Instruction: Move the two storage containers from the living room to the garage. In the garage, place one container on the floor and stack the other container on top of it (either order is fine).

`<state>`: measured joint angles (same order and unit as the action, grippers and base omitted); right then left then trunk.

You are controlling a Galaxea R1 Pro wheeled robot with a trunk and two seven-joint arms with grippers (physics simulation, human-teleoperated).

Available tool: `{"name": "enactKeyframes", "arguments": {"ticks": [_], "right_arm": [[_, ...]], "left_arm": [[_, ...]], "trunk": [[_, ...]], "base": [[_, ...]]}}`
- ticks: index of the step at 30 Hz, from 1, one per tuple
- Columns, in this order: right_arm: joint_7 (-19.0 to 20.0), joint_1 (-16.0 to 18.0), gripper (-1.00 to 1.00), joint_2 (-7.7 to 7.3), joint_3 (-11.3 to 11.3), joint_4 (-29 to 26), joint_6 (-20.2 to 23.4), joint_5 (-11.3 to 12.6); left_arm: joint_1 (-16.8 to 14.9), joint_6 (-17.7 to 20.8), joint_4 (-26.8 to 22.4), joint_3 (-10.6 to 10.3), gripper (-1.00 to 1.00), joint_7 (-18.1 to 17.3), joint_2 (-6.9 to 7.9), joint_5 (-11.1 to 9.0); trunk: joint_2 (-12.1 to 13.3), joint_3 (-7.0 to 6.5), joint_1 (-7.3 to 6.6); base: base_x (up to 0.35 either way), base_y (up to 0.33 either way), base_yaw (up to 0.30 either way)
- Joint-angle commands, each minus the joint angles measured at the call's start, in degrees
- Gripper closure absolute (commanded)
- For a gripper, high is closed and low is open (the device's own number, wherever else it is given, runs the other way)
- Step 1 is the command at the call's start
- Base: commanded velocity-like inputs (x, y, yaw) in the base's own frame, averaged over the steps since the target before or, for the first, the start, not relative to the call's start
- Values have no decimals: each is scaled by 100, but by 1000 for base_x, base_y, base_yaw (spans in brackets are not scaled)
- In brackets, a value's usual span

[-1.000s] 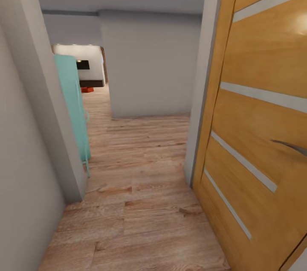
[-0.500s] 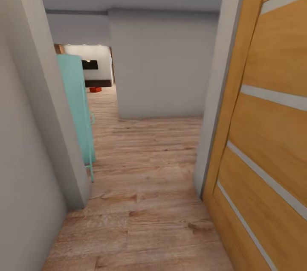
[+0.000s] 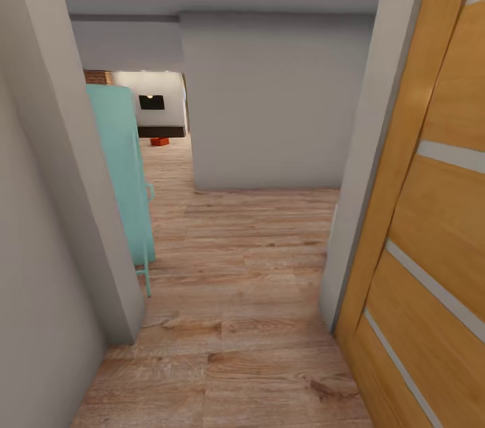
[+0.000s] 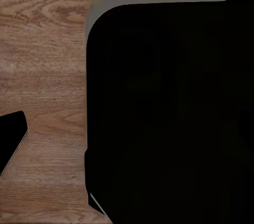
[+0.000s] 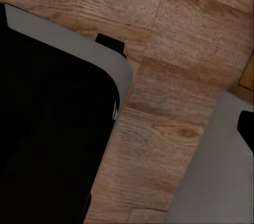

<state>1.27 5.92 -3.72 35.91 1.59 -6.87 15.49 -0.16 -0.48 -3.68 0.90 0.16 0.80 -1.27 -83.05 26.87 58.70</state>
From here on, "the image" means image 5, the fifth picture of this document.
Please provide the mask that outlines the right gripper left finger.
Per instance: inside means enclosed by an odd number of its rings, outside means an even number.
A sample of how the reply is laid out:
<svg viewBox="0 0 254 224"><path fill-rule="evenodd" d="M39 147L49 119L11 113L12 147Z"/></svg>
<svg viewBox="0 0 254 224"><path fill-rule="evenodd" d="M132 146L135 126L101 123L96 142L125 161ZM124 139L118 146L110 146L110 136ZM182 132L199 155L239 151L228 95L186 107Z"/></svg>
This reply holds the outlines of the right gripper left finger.
<svg viewBox="0 0 254 224"><path fill-rule="evenodd" d="M0 117L0 174L28 130L23 111Z"/></svg>

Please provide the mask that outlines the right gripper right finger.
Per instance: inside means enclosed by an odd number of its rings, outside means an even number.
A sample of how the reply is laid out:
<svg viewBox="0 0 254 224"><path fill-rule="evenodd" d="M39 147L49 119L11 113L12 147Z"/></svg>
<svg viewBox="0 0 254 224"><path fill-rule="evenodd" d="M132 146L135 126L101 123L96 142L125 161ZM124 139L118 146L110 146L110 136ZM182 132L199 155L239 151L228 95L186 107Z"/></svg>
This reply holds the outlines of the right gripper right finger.
<svg viewBox="0 0 254 224"><path fill-rule="evenodd" d="M254 153L254 113L242 111L238 120L237 129Z"/></svg>

